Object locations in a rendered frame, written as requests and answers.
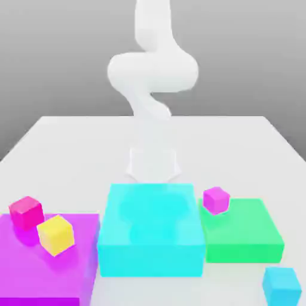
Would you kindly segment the small magenta cube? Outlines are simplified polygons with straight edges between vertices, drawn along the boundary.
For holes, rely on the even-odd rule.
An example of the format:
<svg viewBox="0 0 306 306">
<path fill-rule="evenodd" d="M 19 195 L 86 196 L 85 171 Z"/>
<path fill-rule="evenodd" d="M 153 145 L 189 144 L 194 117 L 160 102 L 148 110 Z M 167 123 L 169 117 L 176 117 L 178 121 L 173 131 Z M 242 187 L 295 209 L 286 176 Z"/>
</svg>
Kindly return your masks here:
<svg viewBox="0 0 306 306">
<path fill-rule="evenodd" d="M 212 215 L 218 215 L 228 210 L 230 195 L 221 187 L 216 186 L 203 192 L 203 207 Z"/>
</svg>

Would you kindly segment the small yellow cube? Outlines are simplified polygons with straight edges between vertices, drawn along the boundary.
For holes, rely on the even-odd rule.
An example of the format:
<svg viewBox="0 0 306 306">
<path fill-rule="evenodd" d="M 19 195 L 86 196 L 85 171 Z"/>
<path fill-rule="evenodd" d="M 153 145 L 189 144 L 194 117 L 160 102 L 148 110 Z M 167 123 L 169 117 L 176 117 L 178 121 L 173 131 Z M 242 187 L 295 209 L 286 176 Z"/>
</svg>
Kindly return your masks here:
<svg viewBox="0 0 306 306">
<path fill-rule="evenodd" d="M 73 226 L 60 215 L 37 225 L 41 246 L 53 257 L 75 244 Z"/>
</svg>

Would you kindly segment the small pink cube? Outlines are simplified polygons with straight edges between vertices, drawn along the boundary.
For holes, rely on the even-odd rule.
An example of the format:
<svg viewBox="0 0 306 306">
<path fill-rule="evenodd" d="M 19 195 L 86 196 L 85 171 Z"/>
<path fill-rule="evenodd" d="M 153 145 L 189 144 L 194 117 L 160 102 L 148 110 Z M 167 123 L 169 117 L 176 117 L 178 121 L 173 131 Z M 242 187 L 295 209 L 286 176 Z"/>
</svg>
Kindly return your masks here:
<svg viewBox="0 0 306 306">
<path fill-rule="evenodd" d="M 13 224 L 24 231 L 30 230 L 45 220 L 42 204 L 30 196 L 10 204 L 9 211 Z"/>
</svg>

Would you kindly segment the small blue cube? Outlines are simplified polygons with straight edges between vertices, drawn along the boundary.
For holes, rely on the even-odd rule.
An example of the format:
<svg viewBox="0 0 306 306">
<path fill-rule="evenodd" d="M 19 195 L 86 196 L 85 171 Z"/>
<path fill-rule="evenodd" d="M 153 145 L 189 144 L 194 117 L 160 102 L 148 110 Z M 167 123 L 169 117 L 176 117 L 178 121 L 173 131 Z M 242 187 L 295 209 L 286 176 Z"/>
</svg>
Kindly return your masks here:
<svg viewBox="0 0 306 306">
<path fill-rule="evenodd" d="M 267 306 L 298 306 L 302 289 L 293 268 L 266 267 L 262 287 Z"/>
</svg>

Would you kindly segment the large cyan box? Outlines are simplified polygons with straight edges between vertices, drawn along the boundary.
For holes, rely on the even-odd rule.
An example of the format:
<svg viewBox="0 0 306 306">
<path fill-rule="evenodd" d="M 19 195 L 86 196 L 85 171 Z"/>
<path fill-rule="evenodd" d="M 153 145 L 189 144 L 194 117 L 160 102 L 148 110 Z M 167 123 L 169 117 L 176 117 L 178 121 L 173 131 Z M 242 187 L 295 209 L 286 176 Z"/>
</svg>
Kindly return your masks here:
<svg viewBox="0 0 306 306">
<path fill-rule="evenodd" d="M 97 242 L 103 277 L 201 277 L 206 244 L 191 183 L 113 183 Z"/>
</svg>

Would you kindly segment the large green box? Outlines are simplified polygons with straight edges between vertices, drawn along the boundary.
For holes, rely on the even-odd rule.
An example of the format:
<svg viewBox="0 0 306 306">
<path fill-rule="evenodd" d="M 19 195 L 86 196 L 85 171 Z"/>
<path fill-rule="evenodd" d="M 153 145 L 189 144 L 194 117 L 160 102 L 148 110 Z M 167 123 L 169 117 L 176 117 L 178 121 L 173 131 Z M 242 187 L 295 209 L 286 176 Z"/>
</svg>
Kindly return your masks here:
<svg viewBox="0 0 306 306">
<path fill-rule="evenodd" d="M 260 198 L 232 198 L 229 209 L 211 214 L 197 206 L 206 242 L 207 263 L 278 264 L 284 241 Z"/>
</svg>

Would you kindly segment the large magenta box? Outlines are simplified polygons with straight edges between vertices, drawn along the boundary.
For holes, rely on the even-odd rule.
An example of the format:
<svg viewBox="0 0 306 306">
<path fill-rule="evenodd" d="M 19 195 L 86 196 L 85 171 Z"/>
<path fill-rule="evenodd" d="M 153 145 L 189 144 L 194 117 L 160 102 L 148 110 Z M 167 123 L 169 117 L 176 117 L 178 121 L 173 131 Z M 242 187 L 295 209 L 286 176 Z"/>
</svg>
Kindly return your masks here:
<svg viewBox="0 0 306 306">
<path fill-rule="evenodd" d="M 0 306 L 90 306 L 97 271 L 99 215 L 64 214 L 75 245 L 52 256 L 36 228 L 22 231 L 0 216 Z"/>
</svg>

